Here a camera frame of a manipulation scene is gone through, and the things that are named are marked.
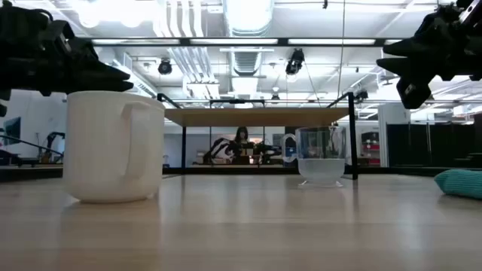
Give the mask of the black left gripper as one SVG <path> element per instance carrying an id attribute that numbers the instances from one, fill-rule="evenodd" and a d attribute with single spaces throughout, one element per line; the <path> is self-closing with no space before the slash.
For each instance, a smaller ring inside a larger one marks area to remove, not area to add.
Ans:
<path id="1" fill-rule="evenodd" d="M 3 1 L 1 6 L 1 99 L 14 89 L 53 92 L 124 92 L 130 75 L 112 66 L 116 53 L 75 36 L 65 20 L 44 9 L 26 9 Z M 82 65 L 96 78 L 81 78 Z"/>

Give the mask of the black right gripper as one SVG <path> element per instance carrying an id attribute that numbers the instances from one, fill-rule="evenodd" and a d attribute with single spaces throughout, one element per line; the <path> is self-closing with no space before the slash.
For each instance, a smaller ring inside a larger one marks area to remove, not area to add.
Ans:
<path id="1" fill-rule="evenodd" d="M 419 108 L 432 94 L 435 76 L 450 81 L 467 75 L 481 80 L 481 2 L 438 5 L 425 16 L 412 37 L 383 46 L 383 52 L 404 57 L 429 56 L 428 64 L 409 58 L 384 58 L 377 65 L 399 76 L 396 84 L 406 109 Z"/>

